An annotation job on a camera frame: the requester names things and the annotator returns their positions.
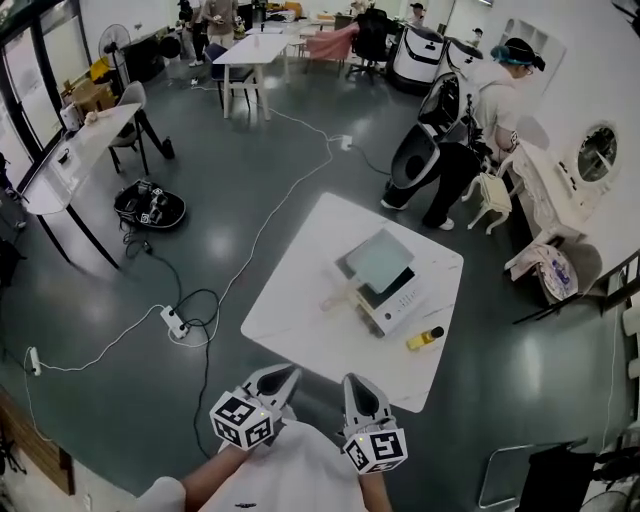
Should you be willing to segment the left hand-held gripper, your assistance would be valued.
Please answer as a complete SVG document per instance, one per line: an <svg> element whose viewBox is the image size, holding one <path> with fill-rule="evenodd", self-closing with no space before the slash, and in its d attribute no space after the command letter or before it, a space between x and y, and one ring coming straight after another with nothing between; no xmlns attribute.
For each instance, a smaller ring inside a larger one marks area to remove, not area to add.
<svg viewBox="0 0 640 512"><path fill-rule="evenodd" d="M232 392L225 392L210 410L215 434L223 446L253 450L268 445L296 415L291 400L302 371L294 364L277 364L253 372Z"/></svg>

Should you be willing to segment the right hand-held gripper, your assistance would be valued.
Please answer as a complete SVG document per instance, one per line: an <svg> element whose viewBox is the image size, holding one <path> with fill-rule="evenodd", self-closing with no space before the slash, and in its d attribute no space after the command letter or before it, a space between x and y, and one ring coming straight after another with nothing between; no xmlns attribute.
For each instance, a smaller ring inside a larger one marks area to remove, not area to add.
<svg viewBox="0 0 640 512"><path fill-rule="evenodd" d="M390 471L408 458L405 432L399 428L384 392L354 373L343 379L345 444L342 452L358 473Z"/></svg>

